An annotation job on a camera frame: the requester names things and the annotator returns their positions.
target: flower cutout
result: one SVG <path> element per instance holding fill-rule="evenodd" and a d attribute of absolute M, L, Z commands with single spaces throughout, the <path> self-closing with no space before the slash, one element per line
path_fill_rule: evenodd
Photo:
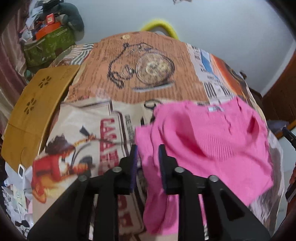
<path fill-rule="evenodd" d="M 41 89 L 44 85 L 48 85 L 48 83 L 49 83 L 49 81 L 50 81 L 51 79 L 52 79 L 52 78 L 49 77 L 49 76 L 47 76 L 46 79 L 44 78 L 44 79 L 42 80 L 42 82 L 40 82 L 39 85 L 38 85 L 38 86 L 40 86 L 40 89 Z"/>
<path fill-rule="evenodd" d="M 31 99 L 31 101 L 29 101 L 27 103 L 27 107 L 24 110 L 25 113 L 29 114 L 30 111 L 32 111 L 34 109 L 34 105 L 36 103 L 36 100 L 34 100 L 34 98 Z"/>

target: ribbed fabric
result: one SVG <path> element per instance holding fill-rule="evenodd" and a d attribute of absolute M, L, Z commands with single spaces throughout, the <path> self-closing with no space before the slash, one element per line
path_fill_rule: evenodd
<path fill-rule="evenodd" d="M 148 232 L 178 232 L 178 196 L 167 196 L 162 188 L 160 144 L 194 175 L 217 175 L 245 205 L 273 185 L 265 123 L 238 97 L 220 107 L 211 112 L 188 101 L 159 105 L 155 121 L 136 128 L 135 142 L 148 182 L 143 217 Z"/>

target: yellow arch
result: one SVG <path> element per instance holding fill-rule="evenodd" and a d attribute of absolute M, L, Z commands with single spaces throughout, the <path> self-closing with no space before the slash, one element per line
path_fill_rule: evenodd
<path fill-rule="evenodd" d="M 156 27 L 162 27 L 164 28 L 168 34 L 170 35 L 170 37 L 179 40 L 175 30 L 173 29 L 173 27 L 171 25 L 169 25 L 166 21 L 160 20 L 160 19 L 156 19 L 156 20 L 152 20 L 151 22 L 149 22 L 148 24 L 146 24 L 141 31 L 150 31 L 151 29 L 154 29 Z"/>

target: dark green bag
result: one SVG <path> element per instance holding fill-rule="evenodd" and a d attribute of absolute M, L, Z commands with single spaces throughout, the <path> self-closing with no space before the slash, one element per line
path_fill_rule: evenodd
<path fill-rule="evenodd" d="M 51 62 L 61 52 L 74 44 L 74 35 L 69 27 L 59 27 L 37 42 L 24 46 L 27 66 L 32 67 Z"/>

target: screw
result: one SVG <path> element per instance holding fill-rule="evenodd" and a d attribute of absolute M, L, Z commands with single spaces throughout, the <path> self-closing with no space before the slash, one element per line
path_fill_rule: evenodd
<path fill-rule="evenodd" d="M 215 176 L 215 175 L 211 175 L 210 177 L 209 177 L 209 179 L 212 181 L 212 182 L 217 182 L 218 180 L 219 180 L 219 178 L 217 177 L 217 176 Z"/>
<path fill-rule="evenodd" d="M 84 182 L 87 180 L 87 176 L 86 175 L 81 175 L 78 177 L 78 180 L 81 181 L 81 182 Z"/>
<path fill-rule="evenodd" d="M 122 168 L 121 167 L 114 167 L 112 169 L 113 172 L 121 172 L 122 171 Z"/>
<path fill-rule="evenodd" d="M 177 172 L 177 173 L 182 173 L 182 172 L 184 172 L 185 170 L 184 170 L 184 168 L 182 168 L 182 167 L 176 167 L 175 168 L 175 172 Z"/>

